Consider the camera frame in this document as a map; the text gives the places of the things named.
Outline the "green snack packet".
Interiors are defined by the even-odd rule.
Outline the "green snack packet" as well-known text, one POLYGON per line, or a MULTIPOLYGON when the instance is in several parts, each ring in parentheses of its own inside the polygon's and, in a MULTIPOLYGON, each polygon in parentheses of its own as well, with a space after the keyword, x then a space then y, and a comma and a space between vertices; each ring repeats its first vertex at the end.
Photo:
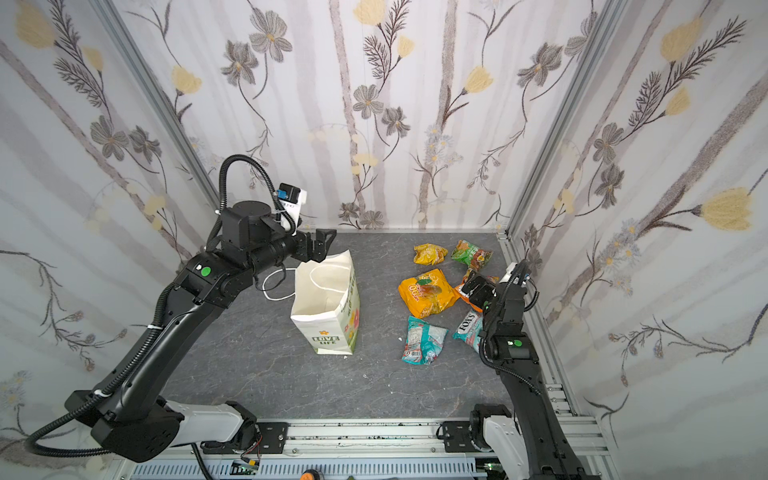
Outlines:
POLYGON ((470 269, 482 270, 492 259, 493 252, 483 249, 467 240, 460 240, 451 253, 451 259, 467 265, 470 269))

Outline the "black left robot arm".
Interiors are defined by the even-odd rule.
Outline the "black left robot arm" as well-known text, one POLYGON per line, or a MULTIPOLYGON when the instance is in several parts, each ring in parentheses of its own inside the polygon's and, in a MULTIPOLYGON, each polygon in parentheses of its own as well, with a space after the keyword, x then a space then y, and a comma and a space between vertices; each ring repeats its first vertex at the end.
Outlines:
POLYGON ((194 343, 240 293, 256 285, 260 273, 283 266, 289 257, 323 261, 337 232, 300 231, 300 189, 274 185, 248 155, 224 160, 218 192, 217 218, 203 251, 162 290, 139 340, 93 389, 69 396, 65 415, 26 438, 28 453, 53 458, 116 454, 142 463, 177 446, 197 450, 210 443, 217 453, 255 450, 263 435, 257 417, 242 405, 185 405, 164 399, 162 390, 194 343), (260 173, 269 203, 228 203, 228 170, 237 162, 260 173))

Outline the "white floral paper bag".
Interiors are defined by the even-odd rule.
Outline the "white floral paper bag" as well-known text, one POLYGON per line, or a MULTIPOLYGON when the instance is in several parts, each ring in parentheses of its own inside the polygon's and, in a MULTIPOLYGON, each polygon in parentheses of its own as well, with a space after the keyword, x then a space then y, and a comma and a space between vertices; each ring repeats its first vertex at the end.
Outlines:
POLYGON ((290 318, 319 355, 352 355, 361 302, 351 252, 309 261, 295 273, 290 318))

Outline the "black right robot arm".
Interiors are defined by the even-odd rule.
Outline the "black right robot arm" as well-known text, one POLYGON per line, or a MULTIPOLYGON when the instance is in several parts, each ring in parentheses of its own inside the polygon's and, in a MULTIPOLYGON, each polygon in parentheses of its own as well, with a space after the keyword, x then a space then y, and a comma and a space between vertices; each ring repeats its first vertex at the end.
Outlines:
POLYGON ((530 276, 527 261, 511 264, 483 310, 479 358, 499 376, 512 408, 477 405, 471 412, 472 442, 495 455, 508 479, 594 479, 562 430, 524 331, 523 314, 537 299, 525 299, 530 276))

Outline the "small yellow snack packet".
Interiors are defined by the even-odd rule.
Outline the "small yellow snack packet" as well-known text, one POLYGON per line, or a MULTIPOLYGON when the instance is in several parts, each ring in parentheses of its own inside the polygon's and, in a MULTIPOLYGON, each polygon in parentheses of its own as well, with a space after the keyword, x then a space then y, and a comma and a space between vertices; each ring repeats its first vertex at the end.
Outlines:
POLYGON ((413 262, 417 265, 431 266, 442 263, 448 250, 439 245, 426 243, 414 247, 413 262))

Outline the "large yellow snack bag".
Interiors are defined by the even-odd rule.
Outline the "large yellow snack bag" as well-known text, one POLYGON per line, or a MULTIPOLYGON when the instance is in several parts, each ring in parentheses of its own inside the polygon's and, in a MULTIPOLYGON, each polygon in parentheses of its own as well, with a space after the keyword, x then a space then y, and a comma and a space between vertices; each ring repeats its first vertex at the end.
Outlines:
POLYGON ((403 280, 398 286, 398 293, 410 314, 419 319, 439 314, 459 299, 440 269, 403 280))

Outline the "teal snack packet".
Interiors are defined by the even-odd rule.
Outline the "teal snack packet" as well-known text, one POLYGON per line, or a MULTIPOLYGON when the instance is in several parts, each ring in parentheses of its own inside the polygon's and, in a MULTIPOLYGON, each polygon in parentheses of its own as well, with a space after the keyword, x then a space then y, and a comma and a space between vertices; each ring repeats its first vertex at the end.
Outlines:
POLYGON ((401 360, 411 365, 429 365, 442 352, 448 330, 410 316, 401 360))
POLYGON ((461 340, 471 346, 473 350, 479 352, 480 333, 483 329, 483 316, 475 311, 470 311, 460 322, 452 334, 455 340, 461 340))

